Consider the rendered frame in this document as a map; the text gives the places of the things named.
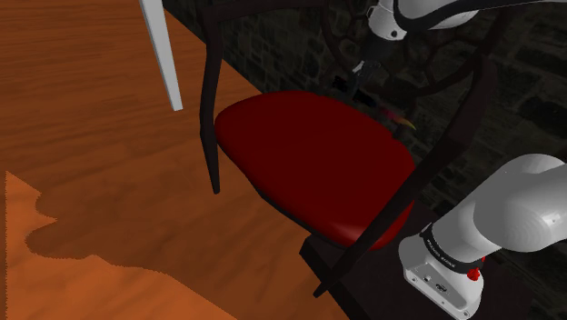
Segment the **dark chair with red seat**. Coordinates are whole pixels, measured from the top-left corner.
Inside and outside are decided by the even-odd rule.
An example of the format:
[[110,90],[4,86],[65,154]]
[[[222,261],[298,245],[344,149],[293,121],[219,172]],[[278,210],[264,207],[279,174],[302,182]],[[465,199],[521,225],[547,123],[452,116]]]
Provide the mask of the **dark chair with red seat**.
[[255,95],[214,109],[223,60],[220,24],[330,0],[234,0],[203,7],[198,20],[206,59],[199,110],[200,139],[213,190],[220,187],[219,154],[241,170],[264,201],[313,235],[343,249],[315,290],[331,289],[369,251],[399,233],[423,188],[471,144],[496,81],[489,56],[502,21],[492,23],[472,56],[453,74],[404,91],[415,102],[462,81],[471,89],[432,151],[420,162],[383,125],[336,99],[308,91]]

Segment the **white furniture leg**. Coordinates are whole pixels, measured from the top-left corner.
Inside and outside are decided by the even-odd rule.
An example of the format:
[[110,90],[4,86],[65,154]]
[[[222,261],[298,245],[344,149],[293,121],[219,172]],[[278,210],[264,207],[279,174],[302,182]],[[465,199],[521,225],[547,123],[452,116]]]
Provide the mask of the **white furniture leg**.
[[174,111],[180,111],[183,109],[183,102],[165,20],[163,0],[138,1],[170,105]]

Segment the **dark robot stand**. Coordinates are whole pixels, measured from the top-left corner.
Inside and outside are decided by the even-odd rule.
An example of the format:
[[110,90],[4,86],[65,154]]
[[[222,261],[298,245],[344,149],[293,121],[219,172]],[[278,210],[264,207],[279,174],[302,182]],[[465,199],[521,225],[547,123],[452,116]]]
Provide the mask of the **dark robot stand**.
[[[454,320],[403,277],[400,241],[437,219],[426,205],[415,203],[399,234],[386,247],[366,253],[329,293],[350,320]],[[470,320],[526,320],[531,289],[492,258],[482,268],[484,287]]]

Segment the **multicoloured pen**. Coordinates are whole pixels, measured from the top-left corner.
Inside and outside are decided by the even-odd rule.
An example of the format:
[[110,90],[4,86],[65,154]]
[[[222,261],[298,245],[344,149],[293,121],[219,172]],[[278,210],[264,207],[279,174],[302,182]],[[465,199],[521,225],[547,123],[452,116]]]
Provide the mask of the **multicoloured pen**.
[[388,109],[387,107],[380,107],[379,111],[383,115],[385,115],[388,119],[394,121],[398,125],[405,125],[407,127],[412,128],[412,130],[416,129],[415,125],[411,121],[409,121],[408,119],[404,118],[401,115],[397,115],[396,113],[394,113],[392,110]]

